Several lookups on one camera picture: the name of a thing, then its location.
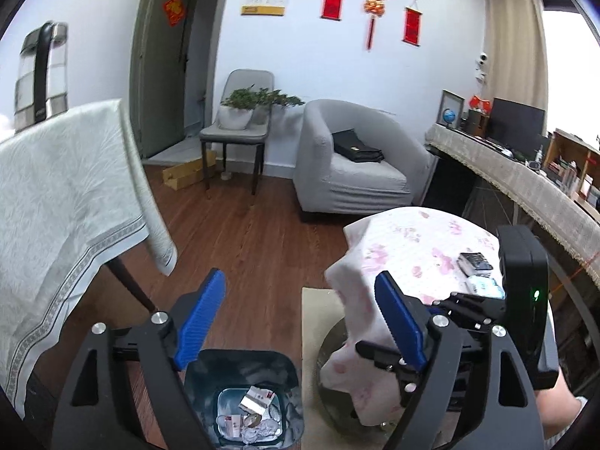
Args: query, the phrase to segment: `beige curtain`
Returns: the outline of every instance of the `beige curtain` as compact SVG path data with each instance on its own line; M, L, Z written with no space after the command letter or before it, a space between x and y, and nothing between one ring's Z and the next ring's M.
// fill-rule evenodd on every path
M548 60L542 0L486 0L484 98L548 110Z

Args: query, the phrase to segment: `metal screw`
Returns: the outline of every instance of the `metal screw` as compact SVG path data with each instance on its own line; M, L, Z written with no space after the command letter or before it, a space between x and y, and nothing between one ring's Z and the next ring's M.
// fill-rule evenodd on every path
M166 314L164 311L158 311L152 315L150 320L154 324L163 324L166 323L167 320L169 320L169 315Z
M503 336L506 336L506 328L504 328L503 326L500 326L499 324L495 324L491 328L491 332L494 333L494 335L499 336L500 338L502 338Z
M441 314L436 314L433 317L433 324L439 326L440 328L443 328L444 326L448 326L450 322L445 316L442 316Z
M94 335L101 335L104 332L106 332L106 325L104 323L94 323L94 326L92 326L92 333Z

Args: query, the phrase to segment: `computer monitor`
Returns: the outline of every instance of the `computer monitor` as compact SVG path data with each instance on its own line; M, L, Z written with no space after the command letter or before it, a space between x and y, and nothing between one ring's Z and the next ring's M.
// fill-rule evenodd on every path
M543 109L495 98L487 138L532 160L542 144L545 115Z

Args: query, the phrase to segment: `gray door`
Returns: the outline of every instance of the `gray door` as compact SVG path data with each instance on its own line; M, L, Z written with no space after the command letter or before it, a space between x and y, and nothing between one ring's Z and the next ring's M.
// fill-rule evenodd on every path
M142 5L136 108L139 145L148 158L184 139L185 67L196 0L142 0Z

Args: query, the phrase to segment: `chair seat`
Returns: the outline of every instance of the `chair seat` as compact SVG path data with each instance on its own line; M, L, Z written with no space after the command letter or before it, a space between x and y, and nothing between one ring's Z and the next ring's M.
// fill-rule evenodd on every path
M406 176L385 160L352 162L338 153L331 157L329 182L345 189L410 193Z
M213 123L200 131L200 140L253 145L264 143L268 134L269 126L266 123L250 123L244 130L228 130Z

